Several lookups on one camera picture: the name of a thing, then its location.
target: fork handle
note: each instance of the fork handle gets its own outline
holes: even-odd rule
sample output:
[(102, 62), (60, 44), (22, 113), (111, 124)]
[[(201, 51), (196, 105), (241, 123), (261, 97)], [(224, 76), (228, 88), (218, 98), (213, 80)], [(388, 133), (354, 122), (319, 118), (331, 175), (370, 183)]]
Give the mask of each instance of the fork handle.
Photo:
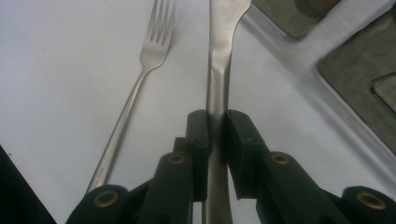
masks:
[(120, 149), (121, 138), (126, 127), (125, 124), (128, 121), (129, 115), (131, 113), (132, 107), (134, 105), (134, 100), (136, 99), (136, 96), (141, 89), (140, 87), (148, 73), (149, 70), (143, 68), (139, 78), (134, 84), (134, 88), (132, 89), (128, 100), (126, 101), (124, 108), (122, 109), (116, 127), (114, 127), (113, 133), (111, 134), (110, 139), (107, 142), (102, 158), (99, 160), (96, 170), (93, 173), (93, 177), (90, 185), (88, 186), (86, 194), (89, 193), (91, 190), (99, 188), (107, 183), (108, 177), (111, 173), (111, 169), (114, 165), (114, 161)]
[(228, 110), (233, 34), (250, 0), (211, 0), (209, 69), (206, 94), (210, 155), (203, 223), (233, 224), (225, 158), (225, 117)]

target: black plastic part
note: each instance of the black plastic part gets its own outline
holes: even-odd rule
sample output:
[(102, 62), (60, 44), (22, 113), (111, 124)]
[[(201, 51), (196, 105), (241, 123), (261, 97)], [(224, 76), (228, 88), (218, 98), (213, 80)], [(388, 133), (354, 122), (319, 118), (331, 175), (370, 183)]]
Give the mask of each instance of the black plastic part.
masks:
[(266, 185), (261, 183), (261, 190), (256, 203), (256, 211), (262, 224), (284, 224), (282, 214), (276, 207), (271, 192)]
[(394, 224), (396, 203), (388, 196), (366, 187), (351, 187), (344, 190), (342, 201), (347, 215), (354, 223)]
[(192, 158), (182, 152), (161, 157), (138, 224), (188, 224), (192, 218)]
[(54, 224), (17, 167), (0, 146), (0, 223)]
[(248, 115), (228, 111), (226, 146), (236, 197), (257, 198), (261, 178), (259, 163), (269, 150)]
[(121, 224), (130, 223), (128, 190), (114, 185), (94, 189), (82, 199), (67, 224)]
[(396, 3), (393, 5), (393, 7), (391, 9), (391, 13), (392, 13), (394, 21), (396, 22)]
[[(300, 164), (288, 154), (266, 153), (263, 156), (262, 178), (265, 181), (265, 186), (262, 186), (263, 193), (272, 195), (275, 202), (272, 206), (277, 207), (283, 218), (282, 222), (276, 223), (350, 223), (324, 190), (319, 188)], [(268, 202), (259, 198), (258, 203)]]
[(209, 158), (209, 138), (206, 112), (197, 110), (189, 114), (186, 137), (175, 140), (174, 151), (188, 153), (193, 159), (193, 185), (195, 202), (203, 202), (207, 194), (207, 165)]
[(143, 202), (149, 191), (151, 180), (131, 190), (128, 194), (128, 211), (131, 223), (136, 223), (140, 215)]

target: metal fork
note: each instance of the metal fork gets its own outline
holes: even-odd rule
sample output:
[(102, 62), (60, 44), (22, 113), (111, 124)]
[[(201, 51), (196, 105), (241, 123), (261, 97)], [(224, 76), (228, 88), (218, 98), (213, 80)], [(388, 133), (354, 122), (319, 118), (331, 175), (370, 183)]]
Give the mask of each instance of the metal fork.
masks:
[(145, 80), (147, 74), (154, 68), (159, 67), (163, 64), (166, 55), (169, 50), (174, 22), (175, 22), (175, 11), (176, 2), (172, 7), (172, 13), (168, 20), (169, 1), (166, 3), (165, 14), (163, 16), (163, 0), (161, 1), (160, 10), (157, 14), (158, 0), (155, 0), (154, 6), (151, 12), (151, 18), (148, 24), (148, 32), (146, 34), (145, 43), (143, 45), (142, 52), (140, 54), (140, 62), (142, 63), (142, 72), (140, 77), (134, 84), (134, 88), (128, 100), (122, 109), (119, 120), (117, 121), (116, 127), (108, 140), (105, 151), (102, 155), (101, 160), (96, 167), (95, 173), (93, 174), (90, 185), (88, 186), (87, 192), (103, 186), (110, 175), (111, 168), (116, 159), (117, 153), (120, 147), (120, 140), (125, 129), (125, 124), (129, 118), (131, 109), (134, 105), (134, 100), (139, 93), (141, 84)]
[(231, 56), (236, 25), (251, 0), (210, 0), (209, 69), (206, 95), (210, 155), (203, 223), (232, 224), (225, 160), (225, 114), (228, 111)]

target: white surface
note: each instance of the white surface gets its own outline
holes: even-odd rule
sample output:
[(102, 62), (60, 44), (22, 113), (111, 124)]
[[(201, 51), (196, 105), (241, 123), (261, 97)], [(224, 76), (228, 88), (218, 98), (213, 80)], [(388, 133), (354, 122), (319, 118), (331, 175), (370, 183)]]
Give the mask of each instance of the white surface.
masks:
[[(388, 2), (344, 0), (300, 42), (255, 24), (254, 10), (235, 33), (230, 108), (250, 115), (271, 150), (295, 157), (337, 195), (363, 185), (396, 197), (394, 159), (372, 153), (377, 144), (344, 122), (351, 116), (336, 112), (342, 105), (314, 69)], [(140, 73), (151, 6), (147, 0), (0, 3), (0, 144), (59, 223), (83, 197)], [(205, 108), (208, 6), (177, 2), (171, 51), (141, 91), (111, 184), (133, 189), (151, 178), (175, 137), (184, 136), (187, 115)], [(259, 223), (255, 202), (238, 202), (231, 192), (234, 223)], [(195, 214), (194, 223), (200, 220)]]

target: fork tine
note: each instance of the fork tine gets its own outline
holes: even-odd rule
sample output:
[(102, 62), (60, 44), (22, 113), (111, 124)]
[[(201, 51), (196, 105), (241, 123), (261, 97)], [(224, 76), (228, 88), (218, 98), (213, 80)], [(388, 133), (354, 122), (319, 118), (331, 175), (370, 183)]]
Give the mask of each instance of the fork tine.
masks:
[(175, 11), (176, 11), (176, 1), (174, 2), (172, 7), (172, 14), (171, 14), (171, 19), (169, 20), (169, 26), (166, 27), (165, 33), (163, 34), (163, 45), (169, 46), (171, 42), (171, 37), (175, 23)]
[(166, 31), (166, 25), (168, 21), (168, 9), (169, 9), (169, 0), (166, 3), (165, 15), (163, 16), (163, 25), (161, 26), (160, 31), (158, 32), (157, 43), (160, 41), (163, 31)]
[(155, 36), (157, 36), (157, 42), (158, 42), (158, 36), (161, 34), (160, 29), (161, 29), (162, 19), (163, 19), (163, 0), (161, 1), (160, 11), (158, 12), (157, 22), (155, 24), (155, 28), (151, 36), (151, 40), (153, 40)]
[(146, 37), (149, 37), (150, 40), (152, 39), (153, 35), (154, 35), (154, 24), (155, 24), (155, 15), (157, 14), (157, 3), (158, 0), (155, 0), (154, 2), (154, 6), (152, 7), (151, 10), (151, 17), (149, 19), (149, 23), (148, 23), (148, 33), (146, 34)]

